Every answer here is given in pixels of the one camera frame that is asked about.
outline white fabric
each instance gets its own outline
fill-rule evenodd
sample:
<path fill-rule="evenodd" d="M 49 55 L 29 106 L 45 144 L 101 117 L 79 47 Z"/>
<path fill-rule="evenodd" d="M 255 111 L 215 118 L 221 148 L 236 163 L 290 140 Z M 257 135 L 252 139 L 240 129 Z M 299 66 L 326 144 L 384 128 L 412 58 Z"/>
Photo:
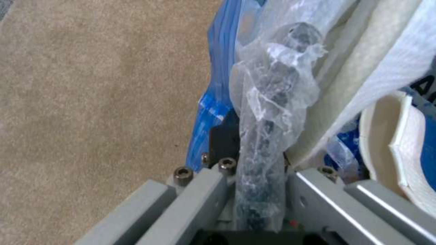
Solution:
<path fill-rule="evenodd" d="M 378 0 L 361 1 L 346 22 L 334 47 L 329 51 L 325 62 L 317 74 L 321 90 L 325 90 L 335 79 L 347 57 L 353 51 L 363 32 L 368 27 L 368 21 Z"/>
<path fill-rule="evenodd" d="M 426 119 L 410 103 L 400 120 L 389 148 L 394 159 L 398 186 L 412 203 L 436 218 L 436 192 L 421 168 Z"/>
<path fill-rule="evenodd" d="M 404 122 L 400 118 L 407 114 L 411 102 L 404 92 L 385 96 L 363 110 L 359 124 L 359 150 L 370 178 L 400 196 L 404 193 L 398 186 L 398 171 L 389 145 L 397 128 L 404 128 L 399 125 Z"/>
<path fill-rule="evenodd" d="M 368 27 L 288 149 L 293 166 L 310 159 L 363 108 L 424 74 L 436 53 L 435 0 L 381 0 Z"/>

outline gray metal frame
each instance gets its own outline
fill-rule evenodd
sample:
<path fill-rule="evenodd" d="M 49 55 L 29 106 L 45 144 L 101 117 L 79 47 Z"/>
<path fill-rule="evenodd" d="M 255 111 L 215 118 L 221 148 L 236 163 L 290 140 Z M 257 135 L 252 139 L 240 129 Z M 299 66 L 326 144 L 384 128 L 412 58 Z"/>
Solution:
<path fill-rule="evenodd" d="M 75 244 L 134 244 L 175 198 L 173 187 L 148 180 Z"/>
<path fill-rule="evenodd" d="M 349 244 L 413 244 L 316 169 L 291 175 L 287 198 L 306 231 L 333 230 Z"/>
<path fill-rule="evenodd" d="M 189 244 L 199 229 L 214 224 L 227 201 L 227 188 L 223 174 L 201 170 L 137 244 Z"/>
<path fill-rule="evenodd" d="M 345 191 L 414 243 L 436 244 L 436 219 L 384 186 L 365 180 Z"/>

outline plastic wrap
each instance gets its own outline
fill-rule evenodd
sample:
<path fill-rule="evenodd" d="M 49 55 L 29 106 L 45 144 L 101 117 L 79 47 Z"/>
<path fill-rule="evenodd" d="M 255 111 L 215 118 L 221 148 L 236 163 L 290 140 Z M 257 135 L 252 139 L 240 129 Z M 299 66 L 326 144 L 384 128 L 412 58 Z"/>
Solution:
<path fill-rule="evenodd" d="M 359 179 L 357 159 L 337 136 L 328 141 L 325 150 L 338 165 L 338 174 L 344 183 L 348 184 Z"/>
<path fill-rule="evenodd" d="M 211 82 L 198 102 L 186 165 L 194 171 L 201 169 L 201 154 L 208 152 L 209 131 L 222 123 L 232 109 L 229 97 L 229 71 L 235 58 L 235 39 L 241 1 L 224 0 L 208 31 L 211 59 Z"/>
<path fill-rule="evenodd" d="M 312 68 L 325 53 L 323 36 L 351 3 L 269 1 L 264 19 L 253 28 L 257 38 L 237 50 L 241 61 L 234 65 L 230 81 L 241 136 L 236 229 L 280 230 L 285 207 L 283 152 L 296 142 L 306 109 L 318 98 Z"/>

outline packaging material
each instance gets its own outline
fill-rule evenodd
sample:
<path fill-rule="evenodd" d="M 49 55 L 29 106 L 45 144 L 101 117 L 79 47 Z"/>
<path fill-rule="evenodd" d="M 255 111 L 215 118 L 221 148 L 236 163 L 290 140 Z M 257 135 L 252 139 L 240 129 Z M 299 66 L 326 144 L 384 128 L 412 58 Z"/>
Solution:
<path fill-rule="evenodd" d="M 414 82 L 410 87 L 417 91 L 420 96 L 430 103 L 436 101 L 436 57 L 433 59 L 432 66 L 427 73 L 418 81 Z"/>
<path fill-rule="evenodd" d="M 316 75 L 322 91 L 331 85 L 340 68 L 350 56 L 353 48 L 368 27 L 368 21 L 377 4 L 378 0 L 360 1 L 350 18 L 342 24 L 341 31 L 331 33 L 331 35 L 338 36 L 338 38 L 333 41 L 333 48 L 329 51 Z"/>
<path fill-rule="evenodd" d="M 433 0 L 377 2 L 363 18 L 363 33 L 349 42 L 351 49 L 343 47 L 350 54 L 337 59 L 342 64 L 335 69 L 321 67 L 319 74 L 332 72 L 323 75 L 331 82 L 308 110 L 298 142 L 287 151 L 294 167 L 309 167 L 328 140 L 363 108 L 425 74 L 436 53 L 435 9 Z M 349 28 L 354 26 L 346 25 L 341 36 L 349 33 Z"/>
<path fill-rule="evenodd" d="M 201 154 L 208 152 L 209 130 L 222 123 L 232 109 L 228 78 L 235 59 L 235 39 L 241 1 L 224 0 L 208 32 L 211 59 L 211 82 L 198 102 L 186 165 L 194 171 L 201 169 Z"/>
<path fill-rule="evenodd" d="M 394 158 L 400 189 L 412 203 L 436 217 L 436 192 L 427 182 L 421 167 L 427 130 L 424 115 L 409 103 L 400 114 L 389 149 Z"/>
<path fill-rule="evenodd" d="M 337 137 L 327 143 L 325 150 L 338 165 L 338 174 L 345 184 L 359 179 L 359 163 L 350 149 Z"/>
<path fill-rule="evenodd" d="M 285 211 L 283 151 L 301 134 L 306 109 L 318 98 L 312 69 L 325 51 L 323 37 L 353 1 L 268 1 L 256 37 L 236 51 L 230 80 L 240 116 L 235 227 L 281 229 Z"/>
<path fill-rule="evenodd" d="M 236 37 L 237 52 L 241 47 L 249 44 L 256 37 L 254 29 L 262 11 L 261 3 L 257 0 L 242 0 L 239 17 L 238 34 Z"/>
<path fill-rule="evenodd" d="M 359 147 L 370 178 L 404 196 L 398 185 L 398 172 L 389 145 L 402 114 L 409 110 L 412 98 L 395 92 L 365 108 L 360 120 Z"/>
<path fill-rule="evenodd" d="M 360 151 L 371 179 L 434 217 L 436 192 L 423 163 L 434 165 L 435 126 L 404 92 L 394 92 L 367 107 L 359 125 Z"/>
<path fill-rule="evenodd" d="M 424 113 L 426 117 L 429 117 L 432 120 L 436 120 L 436 106 L 434 104 L 426 100 L 416 90 L 408 86 L 401 88 L 401 91 L 407 93 L 409 96 L 412 97 L 413 106 L 420 110 L 422 113 Z"/>

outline clear plastic bag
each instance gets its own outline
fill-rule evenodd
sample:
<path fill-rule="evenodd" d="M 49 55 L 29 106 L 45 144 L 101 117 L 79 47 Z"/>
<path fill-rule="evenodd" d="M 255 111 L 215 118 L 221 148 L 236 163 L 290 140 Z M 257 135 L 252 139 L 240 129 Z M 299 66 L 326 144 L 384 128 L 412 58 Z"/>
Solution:
<path fill-rule="evenodd" d="M 325 150 L 338 165 L 338 174 L 344 183 L 352 183 L 359 179 L 359 163 L 357 159 L 337 136 L 328 141 Z"/>
<path fill-rule="evenodd" d="M 240 116 L 235 227 L 279 231 L 285 207 L 283 152 L 301 134 L 306 109 L 319 96 L 312 68 L 323 37 L 354 1 L 275 0 L 237 46 L 230 96 Z"/>

